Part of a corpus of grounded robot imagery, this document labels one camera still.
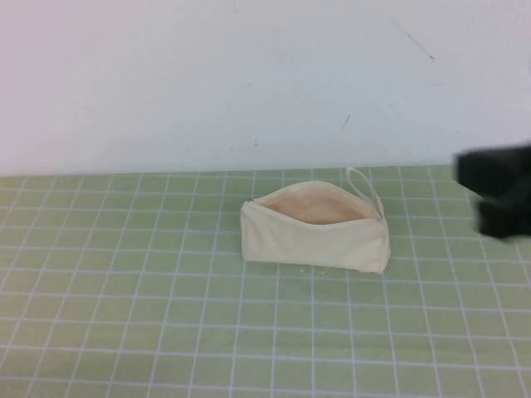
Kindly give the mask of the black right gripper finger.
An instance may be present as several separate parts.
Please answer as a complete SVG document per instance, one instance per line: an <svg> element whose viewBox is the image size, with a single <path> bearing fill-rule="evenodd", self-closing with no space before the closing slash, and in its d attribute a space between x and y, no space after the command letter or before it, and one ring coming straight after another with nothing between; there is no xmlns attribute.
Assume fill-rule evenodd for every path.
<svg viewBox="0 0 531 398"><path fill-rule="evenodd" d="M530 182L530 144L473 148L454 156L455 181L487 197L501 197Z"/></svg>
<svg viewBox="0 0 531 398"><path fill-rule="evenodd" d="M481 235L496 240L530 237L530 204L480 200L476 225Z"/></svg>

